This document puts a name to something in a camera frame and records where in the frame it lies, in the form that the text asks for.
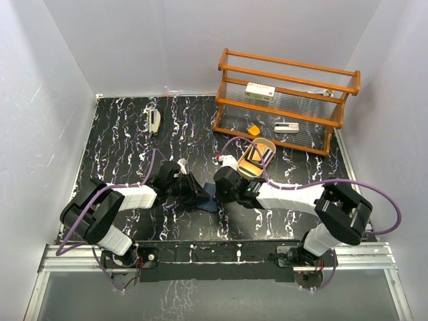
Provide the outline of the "stack of silver cards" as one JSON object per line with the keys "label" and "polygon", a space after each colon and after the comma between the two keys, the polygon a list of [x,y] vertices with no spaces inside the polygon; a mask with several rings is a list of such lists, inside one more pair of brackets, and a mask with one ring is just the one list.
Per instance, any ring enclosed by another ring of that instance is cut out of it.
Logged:
{"label": "stack of silver cards", "polygon": [[274,155],[274,152],[272,149],[270,149],[268,146],[266,146],[263,143],[257,143],[256,147],[257,147],[258,151],[256,151],[256,149],[254,147],[252,147],[250,150],[250,153],[248,155],[247,160],[251,164],[253,164],[259,168],[262,168],[263,163],[265,165],[267,165],[270,162],[271,158]]}

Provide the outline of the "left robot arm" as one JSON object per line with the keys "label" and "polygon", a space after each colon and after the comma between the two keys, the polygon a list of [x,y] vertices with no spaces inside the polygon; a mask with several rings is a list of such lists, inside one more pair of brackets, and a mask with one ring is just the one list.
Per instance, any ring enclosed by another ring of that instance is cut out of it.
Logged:
{"label": "left robot arm", "polygon": [[182,161],[167,161],[143,183],[113,185],[90,179],[63,209],[60,221],[88,245],[101,247],[121,266],[130,267],[138,259],[138,246],[114,226],[117,214],[150,209],[163,204],[168,197],[177,197],[191,207],[211,198]]}

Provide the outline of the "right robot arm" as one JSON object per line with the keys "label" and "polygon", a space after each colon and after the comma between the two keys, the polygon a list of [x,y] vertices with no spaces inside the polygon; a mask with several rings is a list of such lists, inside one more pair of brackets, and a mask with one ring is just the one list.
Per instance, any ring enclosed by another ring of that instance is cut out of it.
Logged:
{"label": "right robot arm", "polygon": [[359,245],[372,213],[372,205],[348,183],[330,181],[304,188],[248,180],[231,167],[214,175],[216,198],[222,204],[236,202],[247,209],[287,209],[315,215],[320,224],[305,232],[300,243],[279,254],[284,263],[315,265],[339,243]]}

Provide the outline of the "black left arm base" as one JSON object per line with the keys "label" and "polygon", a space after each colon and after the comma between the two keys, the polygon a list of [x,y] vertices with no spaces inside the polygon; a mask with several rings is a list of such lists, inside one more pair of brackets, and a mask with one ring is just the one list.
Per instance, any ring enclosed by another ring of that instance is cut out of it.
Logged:
{"label": "black left arm base", "polygon": [[92,251],[98,267],[109,278],[114,288],[122,293],[141,281],[143,269],[158,267],[159,250],[156,247],[140,247],[135,243],[123,256],[100,248],[101,254],[98,257],[95,248]]}

